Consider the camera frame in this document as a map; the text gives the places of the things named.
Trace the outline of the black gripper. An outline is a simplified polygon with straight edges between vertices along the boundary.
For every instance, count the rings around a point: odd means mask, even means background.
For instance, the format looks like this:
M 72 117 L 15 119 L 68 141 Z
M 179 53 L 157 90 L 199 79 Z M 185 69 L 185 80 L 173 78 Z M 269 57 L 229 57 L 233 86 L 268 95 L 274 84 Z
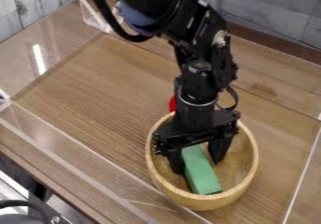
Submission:
M 209 142 L 210 158 L 216 165 L 224 160 L 232 147 L 232 140 L 238 133 L 237 122 L 241 117 L 236 109 L 238 95 L 233 88 L 226 88 L 234 99 L 234 104 L 222 107 L 213 99 L 202 102 L 199 99 L 189 100 L 183 95 L 182 87 L 174 92 L 175 112 L 151 133 L 153 151 L 157 155 L 169 157 L 170 167 L 175 174 L 185 172 L 182 149 L 201 142 Z

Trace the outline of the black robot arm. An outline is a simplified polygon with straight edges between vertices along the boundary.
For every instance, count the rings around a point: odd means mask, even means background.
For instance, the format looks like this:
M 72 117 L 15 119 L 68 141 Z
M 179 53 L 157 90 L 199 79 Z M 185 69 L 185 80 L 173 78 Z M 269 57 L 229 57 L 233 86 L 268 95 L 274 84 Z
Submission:
M 232 89 L 238 65 L 232 56 L 226 21 L 203 0 L 92 0 L 119 37 L 145 42 L 162 37 L 173 46 L 181 74 L 174 79 L 174 112 L 151 134 L 153 151 L 169 159 L 181 174 L 183 150 L 210 145 L 218 163 L 232 147 L 241 117 L 234 106 L 222 107 L 220 94 Z

